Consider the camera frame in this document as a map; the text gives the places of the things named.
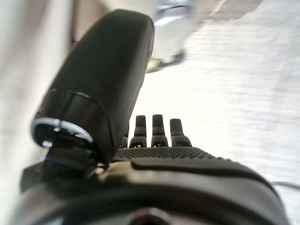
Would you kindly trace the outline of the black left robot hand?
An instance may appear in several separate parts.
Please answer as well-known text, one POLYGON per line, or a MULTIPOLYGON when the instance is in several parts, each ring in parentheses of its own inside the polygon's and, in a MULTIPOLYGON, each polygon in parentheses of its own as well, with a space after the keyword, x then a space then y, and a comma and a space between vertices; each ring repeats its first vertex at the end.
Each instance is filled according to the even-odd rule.
POLYGON ((161 115, 128 125, 153 49, 147 15, 115 10, 70 53, 34 117, 45 159, 23 170, 12 225, 286 225, 272 185, 252 169, 192 146, 161 115))

